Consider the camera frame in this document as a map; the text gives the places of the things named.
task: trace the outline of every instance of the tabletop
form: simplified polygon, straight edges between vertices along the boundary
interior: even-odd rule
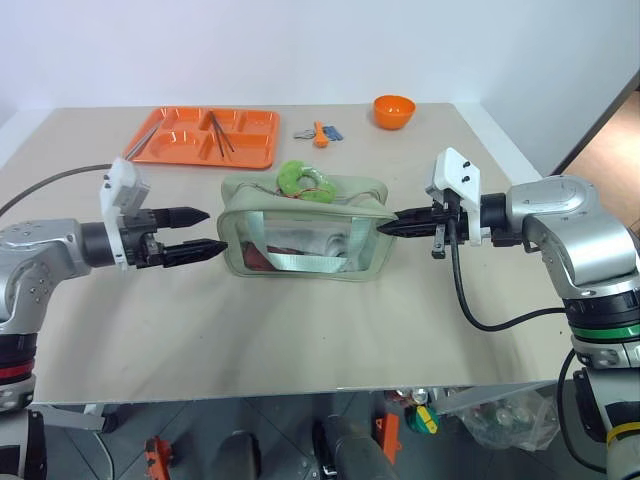
[[[371,122],[368,105],[268,106],[281,124],[272,169],[297,159],[327,174],[363,175],[389,188],[392,210],[428,206],[427,173],[456,148],[481,170],[484,193],[510,184],[451,104],[418,105],[402,130]],[[109,163],[151,108],[59,109],[0,171],[8,200],[62,170]],[[314,120],[345,137],[326,149],[294,140]],[[167,243],[217,238],[220,186],[237,170],[141,165],[148,208],[191,206],[211,214]],[[29,219],[99,221],[102,172],[60,180],[29,196],[2,226]],[[450,260],[430,239],[399,239],[379,278],[364,283],[244,278],[222,256],[172,269],[95,269],[54,292],[36,355],[37,402],[183,400],[223,396],[487,385],[551,380],[570,348],[560,315],[501,333],[475,330],[460,312]],[[561,304],[538,255],[522,248],[461,247],[468,301],[485,323]]]

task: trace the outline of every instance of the red ring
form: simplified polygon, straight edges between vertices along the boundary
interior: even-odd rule
[[[29,360],[29,362],[23,365],[18,365],[16,367],[0,368],[0,379],[19,377],[21,375],[24,375],[25,373],[31,373],[31,370],[33,370],[33,366],[35,365],[35,363],[35,360]]]

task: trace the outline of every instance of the metal frame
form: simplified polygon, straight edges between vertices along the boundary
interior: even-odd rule
[[[40,412],[44,419],[44,424],[52,427],[101,432],[104,426],[104,417],[102,416],[104,412],[103,403],[89,403],[85,405],[82,413],[61,410],[47,404],[34,404],[29,409]]]
[[[432,398],[431,402],[438,415],[446,415],[465,408],[475,407],[483,403],[495,402],[502,398],[515,395],[516,393],[537,390],[547,385],[553,385],[555,380],[545,380],[541,382],[509,383],[505,385],[485,385],[480,387],[470,387],[453,395],[445,395],[442,387],[429,390]]]

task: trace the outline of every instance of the transparent pouch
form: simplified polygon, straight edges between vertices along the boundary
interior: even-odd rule
[[[324,204],[283,197],[273,174],[227,177],[218,233],[229,243],[229,268],[238,275],[373,278],[393,244],[377,231],[396,218],[384,207],[386,187],[362,177],[330,178],[337,195]]]
[[[487,448],[545,450],[559,431],[554,399],[538,392],[519,393],[454,413]]]

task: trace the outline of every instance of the gray strap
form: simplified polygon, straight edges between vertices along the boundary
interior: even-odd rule
[[[347,244],[346,257],[325,257],[322,255],[290,255],[271,253],[267,250],[264,227],[264,212],[247,212],[247,222],[251,240],[258,251],[278,270],[294,272],[337,273],[357,268],[357,261],[371,230],[371,219],[353,217],[351,235]]]

